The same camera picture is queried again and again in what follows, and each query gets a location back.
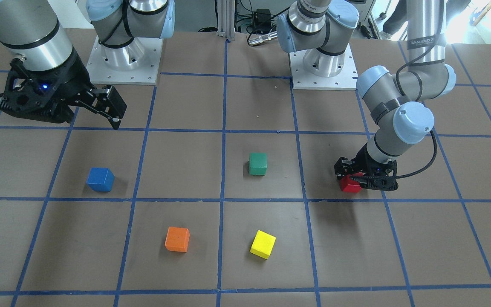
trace wire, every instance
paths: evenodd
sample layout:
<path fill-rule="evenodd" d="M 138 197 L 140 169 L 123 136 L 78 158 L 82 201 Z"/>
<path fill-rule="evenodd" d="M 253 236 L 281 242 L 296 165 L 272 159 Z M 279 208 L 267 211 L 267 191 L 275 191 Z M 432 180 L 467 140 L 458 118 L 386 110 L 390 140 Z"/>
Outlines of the wire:
<path fill-rule="evenodd" d="M 400 176 L 397 176 L 397 174 L 394 174 L 392 176 L 394 179 L 402 179 L 402 178 L 418 175 L 419 173 L 428 169 L 428 167 L 430 167 L 433 164 L 433 162 L 435 161 L 435 158 L 437 157 L 437 138 L 435 138 L 435 133 L 433 132 L 433 130 L 431 130 L 429 133 L 431 134 L 431 140 L 433 141 L 433 156 L 431 156 L 431 160 L 429 160 L 429 162 L 424 167 L 422 167 L 421 169 L 419 169 L 417 171 L 413 171 L 412 173 L 408 173 L 406 175 L 400 175 Z M 378 176 L 350 176 L 349 178 L 352 180 L 356 180 L 356 181 L 357 181 L 357 179 L 360 179 L 360 178 L 363 178 L 363 179 L 387 179 L 387 177 L 378 177 Z"/>
<path fill-rule="evenodd" d="M 261 26 L 261 25 L 264 25 L 264 24 L 265 24 L 265 23 L 267 23 L 268 21 L 270 21 L 270 22 L 271 22 L 271 21 L 272 21 L 272 20 L 273 20 L 275 17 L 278 17 L 279 15 L 281 15 L 281 14 L 285 13 L 285 12 L 286 12 L 286 11 L 287 11 L 287 10 L 288 10 L 290 7 L 291 7 L 291 6 L 288 6 L 288 7 L 287 7 L 285 10 L 283 10 L 283 11 L 279 12 L 278 14 L 272 15 L 272 16 L 270 17 L 270 19 L 267 19 L 267 20 L 263 21 L 262 23 L 260 23 L 259 25 L 255 26 L 255 27 L 253 28 L 253 31 L 251 31 L 251 33 L 249 33 L 249 35 L 248 35 L 248 37 L 247 37 L 247 39 L 246 39 L 247 45 L 248 45 L 248 46 L 250 46 L 250 47 L 254 47 L 254 46 L 251 46 L 251 45 L 249 44 L 249 39 L 251 38 L 251 35 L 253 35 L 253 33 L 255 33 L 255 30 L 257 30 L 257 27 L 259 27 L 259 26 Z"/>
<path fill-rule="evenodd" d="M 419 57 L 415 58 L 414 60 L 410 60 L 409 62 L 407 62 L 406 64 L 401 66 L 401 68 L 399 68 L 395 74 L 395 81 L 397 83 L 397 87 L 399 88 L 399 92 L 403 96 L 405 96 L 405 92 L 404 92 L 403 88 L 401 87 L 401 82 L 399 81 L 399 74 L 401 73 L 401 70 L 403 70 L 407 66 L 415 63 L 417 60 L 419 60 L 419 59 L 425 57 L 427 54 L 429 54 L 431 52 L 431 50 L 433 50 L 435 45 L 438 44 L 439 37 L 441 36 L 441 31 L 442 31 L 442 24 L 443 24 L 442 20 L 444 19 L 444 5 L 445 5 L 444 0 L 440 0 L 441 10 L 439 12 L 439 26 L 438 26 L 437 33 L 435 33 L 435 39 L 433 41 L 433 44 L 431 44 L 431 46 L 429 46 L 429 48 L 423 54 L 419 55 Z M 417 99 L 415 99 L 415 101 L 418 101 L 420 99 L 420 97 L 422 96 L 422 93 L 423 93 L 423 85 L 420 83 L 419 84 L 419 95 L 418 95 Z"/>
<path fill-rule="evenodd" d="M 397 87 L 399 88 L 399 92 L 401 92 L 401 95 L 405 96 L 405 92 L 403 91 L 403 88 L 401 87 L 401 83 L 399 82 L 399 73 L 401 72 L 401 70 L 403 70 L 405 67 L 415 63 L 415 61 L 423 58 L 425 55 L 429 54 L 431 52 L 431 50 L 433 50 L 433 48 L 435 47 L 435 45 L 437 45 L 437 43 L 439 42 L 439 37 L 441 35 L 441 31 L 442 31 L 442 24 L 443 24 L 443 18 L 444 18 L 444 5 L 445 5 L 445 2 L 444 0 L 440 0 L 440 12 L 439 12 L 439 26 L 438 26 L 438 31 L 437 33 L 435 33 L 435 39 L 433 41 L 433 44 L 423 53 L 421 54 L 419 57 L 415 58 L 414 60 L 411 60 L 409 62 L 407 62 L 406 64 L 404 64 L 403 66 L 401 66 L 401 68 L 399 68 L 397 70 L 397 73 L 395 75 L 395 80 L 397 82 Z M 420 97 L 422 96 L 422 93 L 423 93 L 423 85 L 420 83 L 419 84 L 419 95 L 417 97 L 417 99 L 415 99 L 415 101 L 418 101 L 420 99 Z M 428 169 L 432 164 L 433 162 L 435 161 L 435 158 L 437 157 L 437 139 L 435 138 L 435 133 L 433 132 L 433 129 L 431 129 L 431 131 L 429 132 L 429 134 L 431 134 L 431 140 L 433 141 L 433 156 L 431 156 L 431 160 L 429 160 L 429 162 L 424 166 L 422 167 L 421 169 L 417 170 L 417 171 L 413 171 L 412 173 L 408 173 L 406 175 L 400 175 L 400 176 L 397 176 L 397 173 L 394 172 L 393 174 L 393 178 L 394 179 L 401 179 L 401 178 L 406 178 L 406 177 L 411 177 L 411 176 L 414 176 L 414 175 L 418 175 L 419 173 L 425 171 L 426 169 Z M 350 176 L 349 177 L 350 179 L 353 179 L 353 180 L 358 180 L 360 178 L 363 178 L 363 179 L 371 179 L 371 180 L 375 180 L 375 179 L 387 179 L 387 177 L 378 177 L 378 176 Z"/>

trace blue block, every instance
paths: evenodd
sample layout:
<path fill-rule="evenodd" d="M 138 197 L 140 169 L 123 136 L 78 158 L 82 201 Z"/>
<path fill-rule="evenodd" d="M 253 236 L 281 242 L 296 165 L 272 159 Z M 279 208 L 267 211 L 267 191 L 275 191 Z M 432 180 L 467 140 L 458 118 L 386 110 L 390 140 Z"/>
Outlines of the blue block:
<path fill-rule="evenodd" d="M 108 168 L 93 167 L 86 180 L 86 184 L 97 192 L 109 192 L 113 187 L 115 176 Z"/>

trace shoe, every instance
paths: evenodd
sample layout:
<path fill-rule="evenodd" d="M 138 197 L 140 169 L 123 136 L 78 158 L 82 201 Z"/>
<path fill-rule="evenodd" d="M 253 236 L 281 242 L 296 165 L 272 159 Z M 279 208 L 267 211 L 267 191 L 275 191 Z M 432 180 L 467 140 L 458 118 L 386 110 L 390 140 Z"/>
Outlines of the shoe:
<path fill-rule="evenodd" d="M 393 36 L 393 34 L 390 34 L 390 33 L 385 33 L 384 31 L 380 31 L 380 39 L 391 39 L 391 37 Z"/>

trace grid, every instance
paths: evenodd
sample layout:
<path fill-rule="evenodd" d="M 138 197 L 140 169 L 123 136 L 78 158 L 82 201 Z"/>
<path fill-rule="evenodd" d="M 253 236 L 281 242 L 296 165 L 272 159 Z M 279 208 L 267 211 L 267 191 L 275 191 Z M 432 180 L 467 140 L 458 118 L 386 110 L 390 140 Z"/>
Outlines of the grid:
<path fill-rule="evenodd" d="M 404 260 L 403 252 L 401 250 L 401 244 L 399 242 L 399 235 L 396 229 L 392 212 L 390 209 L 389 203 L 458 203 L 461 204 L 464 214 L 466 215 L 467 221 L 469 223 L 469 227 L 471 229 L 471 233 L 475 239 L 477 247 L 479 249 L 479 253 L 481 253 L 482 260 L 485 264 L 486 270 L 489 273 L 489 277 L 491 279 L 491 266 L 485 255 L 485 251 L 483 246 L 481 245 L 481 241 L 479 236 L 477 235 L 475 226 L 472 222 L 471 216 L 469 214 L 469 210 L 467 207 L 468 203 L 491 203 L 491 199 L 473 199 L 473 198 L 464 198 L 460 192 L 460 188 L 458 186 L 458 182 L 454 173 L 452 171 L 451 164 L 448 161 L 446 156 L 443 143 L 441 142 L 441 138 L 491 138 L 491 135 L 477 135 L 477 134 L 438 134 L 435 131 L 438 147 L 440 148 L 440 154 L 444 158 L 444 162 L 448 171 L 450 173 L 450 177 L 452 178 L 452 182 L 454 184 L 454 188 L 456 189 L 456 193 L 458 194 L 457 199 L 411 199 L 411 198 L 388 198 L 384 192 L 380 193 L 379 197 L 369 197 L 369 198 L 361 198 L 361 199 L 341 199 L 341 198 L 308 198 L 306 195 L 306 182 L 304 178 L 304 166 L 303 166 L 303 157 L 302 151 L 300 147 L 300 136 L 308 135 L 308 134 L 340 134 L 340 135 L 357 135 L 357 136 L 366 136 L 366 138 L 370 138 L 374 133 L 370 132 L 367 119 L 363 110 L 363 105 L 361 103 L 360 97 L 356 92 L 357 104 L 361 112 L 361 117 L 363 121 L 364 131 L 358 132 L 342 132 L 342 131 L 302 131 L 299 130 L 298 120 L 297 120 L 297 111 L 295 105 L 295 96 L 294 90 L 292 88 L 292 82 L 290 76 L 253 76 L 253 75 L 234 75 L 228 74 L 228 45 L 230 41 L 224 42 L 224 73 L 223 74 L 201 74 L 201 73 L 188 73 L 188 72 L 162 72 L 161 75 L 183 75 L 183 76 L 218 76 L 223 78 L 223 98 L 222 98 L 222 129 L 221 130 L 210 130 L 210 129 L 172 129 L 172 128 L 151 128 L 150 123 L 153 117 L 153 109 L 156 103 L 156 87 L 153 89 L 152 100 L 150 103 L 150 110 L 148 114 L 147 124 L 145 128 L 121 128 L 120 130 L 124 131 L 139 131 L 144 132 L 144 138 L 142 142 L 142 150 L 139 158 L 138 165 L 138 174 L 135 181 L 134 192 L 132 198 L 62 198 L 62 197 L 51 197 L 52 188 L 54 186 L 56 177 L 58 175 L 58 171 L 60 170 L 60 165 L 62 163 L 62 159 L 64 157 L 64 153 L 66 152 L 66 147 L 68 145 L 68 141 L 72 135 L 72 132 L 78 130 L 111 130 L 111 128 L 98 128 L 98 127 L 76 127 L 75 119 L 69 127 L 37 127 L 37 126 L 0 126 L 0 129 L 11 130 L 11 129 L 19 129 L 19 130 L 66 130 L 66 138 L 63 142 L 62 149 L 60 151 L 60 156 L 56 163 L 56 167 L 54 169 L 51 182 L 49 184 L 49 189 L 47 190 L 45 197 L 14 197 L 14 196 L 5 196 L 0 197 L 0 200 L 17 200 L 17 201 L 41 201 L 43 202 L 43 206 L 41 212 L 39 214 L 39 218 L 37 220 L 37 224 L 35 226 L 35 231 L 33 237 L 31 239 L 31 245 L 29 247 L 29 251 L 26 256 L 25 263 L 23 265 L 23 269 L 19 278 L 19 281 L 16 285 L 15 291 L 0 291 L 0 295 L 11 295 L 12 303 L 11 307 L 16 305 L 17 299 L 22 295 L 112 295 L 114 296 L 113 305 L 115 307 L 119 304 L 119 299 L 122 295 L 180 295 L 180 294 L 200 294 L 200 295 L 216 295 L 216 306 L 219 307 L 221 305 L 221 296 L 222 294 L 230 294 L 230 293 L 284 293 L 284 292 L 310 292 L 314 293 L 316 297 L 316 305 L 321 307 L 321 297 L 320 293 L 325 292 L 372 292 L 372 291 L 406 291 L 409 297 L 410 305 L 412 307 L 415 306 L 415 301 L 413 297 L 413 290 L 443 290 L 443 289 L 491 289 L 491 284 L 424 284 L 424 285 L 411 285 L 409 282 L 409 274 L 407 273 L 407 265 Z M 399 48 L 401 49 L 404 61 L 406 60 L 406 56 L 404 55 L 403 47 L 399 44 Z M 458 56 L 458 60 L 462 65 L 462 68 L 465 70 L 467 77 L 471 84 L 456 84 L 456 87 L 473 87 L 476 95 L 482 103 L 483 108 L 487 116 L 491 121 L 491 114 L 489 113 L 488 108 L 486 107 L 481 94 L 479 93 L 478 88 L 480 87 L 491 87 L 491 85 L 483 85 L 483 84 L 475 84 L 469 75 L 465 65 L 460 58 L 458 50 L 454 46 L 452 46 L 456 55 Z M 292 105 L 292 115 L 294 120 L 294 130 L 227 130 L 226 129 L 226 121 L 227 121 L 227 82 L 229 78 L 280 78 L 289 81 L 289 90 L 291 96 L 291 105 Z M 147 140 L 150 132 L 203 132 L 203 133 L 220 133 L 222 136 L 222 160 L 221 160 L 221 184 L 220 184 L 220 197 L 219 198 L 140 198 L 138 197 L 138 188 L 140 186 L 140 181 L 142 177 L 142 167 L 144 163 L 145 151 L 147 146 Z M 296 140 L 296 148 L 297 148 L 297 156 L 298 156 L 298 164 L 300 170 L 300 183 L 302 186 L 302 198 L 226 198 L 225 197 L 225 158 L 226 158 L 226 137 L 227 134 L 294 134 Z M 127 233 L 125 237 L 124 250 L 121 257 L 121 266 L 119 269 L 118 282 L 114 291 L 99 291 L 99 290 L 91 290 L 91 291 L 79 291 L 79 290 L 59 290 L 59 291 L 24 291 L 21 289 L 22 282 L 24 281 L 29 261 L 31 259 L 31 255 L 33 253 L 33 249 L 35 248 L 35 243 L 37 239 L 37 235 L 39 233 L 39 229 L 41 226 L 41 222 L 43 221 L 43 216 L 45 213 L 45 209 L 47 208 L 47 204 L 49 202 L 54 201 L 63 201 L 63 202 L 130 202 L 131 207 L 129 212 L 129 221 L 127 227 Z M 218 237 L 218 272 L 217 272 L 217 287 L 213 290 L 205 290 L 205 289 L 189 289 L 189 290 L 122 290 L 122 282 L 124 272 L 126 270 L 127 263 L 127 255 L 128 248 L 130 243 L 131 230 L 134 223 L 134 212 L 135 206 L 137 202 L 217 202 L 220 204 L 220 225 L 219 225 L 219 237 Z M 305 288 L 222 288 L 222 246 L 223 242 L 223 213 L 224 213 L 224 204 L 225 202 L 295 202 L 295 203 L 303 203 L 304 204 L 304 212 L 306 213 L 306 226 L 308 229 L 308 241 L 309 241 L 309 249 L 310 256 L 312 260 L 312 278 L 314 281 L 314 287 L 305 287 Z M 399 262 L 401 264 L 401 269 L 403 272 L 403 277 L 405 281 L 404 286 L 372 286 L 372 287 L 320 287 L 318 282 L 318 269 L 316 265 L 316 253 L 314 249 L 314 239 L 312 237 L 312 222 L 310 218 L 310 204 L 316 202 L 339 202 L 339 203 L 353 203 L 353 202 L 381 202 L 384 204 L 384 208 L 386 210 L 387 218 L 390 224 L 390 228 L 392 231 L 395 248 L 398 253 Z"/>

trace green block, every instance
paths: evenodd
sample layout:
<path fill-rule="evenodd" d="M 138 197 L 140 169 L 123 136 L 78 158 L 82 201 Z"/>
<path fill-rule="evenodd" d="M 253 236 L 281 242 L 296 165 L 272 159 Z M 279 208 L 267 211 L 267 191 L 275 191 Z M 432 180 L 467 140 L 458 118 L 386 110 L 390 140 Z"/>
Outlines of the green block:
<path fill-rule="evenodd" d="M 249 175 L 266 175 L 268 161 L 266 153 L 252 152 L 249 154 Z"/>

